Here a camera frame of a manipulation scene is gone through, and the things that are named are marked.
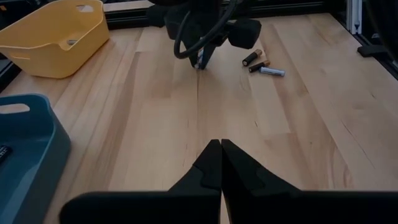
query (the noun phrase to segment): yellow basket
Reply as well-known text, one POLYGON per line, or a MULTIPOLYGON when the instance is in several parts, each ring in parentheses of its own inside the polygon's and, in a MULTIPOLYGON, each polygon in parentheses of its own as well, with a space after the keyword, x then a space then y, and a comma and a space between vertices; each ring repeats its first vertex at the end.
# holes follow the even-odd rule
POLYGON ((30 75, 65 78, 108 39, 101 1, 59 0, 0 31, 0 52, 30 75))

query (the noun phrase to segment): wooden table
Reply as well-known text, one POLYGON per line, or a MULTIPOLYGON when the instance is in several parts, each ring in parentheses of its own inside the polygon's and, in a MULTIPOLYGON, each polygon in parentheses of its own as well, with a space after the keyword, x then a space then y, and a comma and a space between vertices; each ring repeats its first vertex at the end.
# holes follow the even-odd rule
POLYGON ((47 95, 73 144, 45 222, 83 192, 167 190, 210 139, 300 189, 397 190, 398 82, 329 14, 260 21, 285 78, 250 75, 228 42, 196 71, 155 27, 112 31, 72 77, 22 72, 1 95, 47 95))

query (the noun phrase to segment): blue plastic tray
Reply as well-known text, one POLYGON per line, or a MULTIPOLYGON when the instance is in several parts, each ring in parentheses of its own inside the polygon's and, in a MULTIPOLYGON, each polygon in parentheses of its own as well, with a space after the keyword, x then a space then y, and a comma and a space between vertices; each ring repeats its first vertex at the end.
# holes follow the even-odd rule
POLYGON ((0 223, 42 223, 69 152, 70 139, 42 95, 0 98, 0 106, 29 111, 0 113, 0 145, 12 153, 0 164, 0 223))

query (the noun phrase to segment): silver battery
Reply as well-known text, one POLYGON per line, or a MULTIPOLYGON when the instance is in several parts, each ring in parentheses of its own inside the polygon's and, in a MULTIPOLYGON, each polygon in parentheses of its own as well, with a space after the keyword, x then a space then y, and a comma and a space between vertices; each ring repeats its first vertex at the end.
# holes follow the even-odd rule
POLYGON ((268 75, 277 75, 280 77, 284 77, 286 72, 283 70, 278 70, 278 69, 273 69, 273 68, 267 68, 267 67, 261 67, 260 72, 268 75))

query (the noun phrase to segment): black cable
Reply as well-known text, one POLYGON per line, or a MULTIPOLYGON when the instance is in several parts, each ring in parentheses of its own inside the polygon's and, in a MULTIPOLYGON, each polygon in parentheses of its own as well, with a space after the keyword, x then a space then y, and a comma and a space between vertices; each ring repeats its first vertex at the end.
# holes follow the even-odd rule
POLYGON ((209 41, 216 37, 216 35, 222 30, 225 24, 231 19, 238 0, 230 0, 228 8, 223 14, 223 17, 217 22, 217 24, 211 28, 209 33, 202 37, 197 43, 195 43, 191 48, 184 52, 180 52, 182 35, 185 30, 187 22, 191 19, 191 11, 188 11, 185 15, 183 21, 181 22, 180 28, 178 29, 177 36, 174 42, 174 55, 179 59, 187 58, 195 53, 197 53, 202 47, 204 47, 209 41))

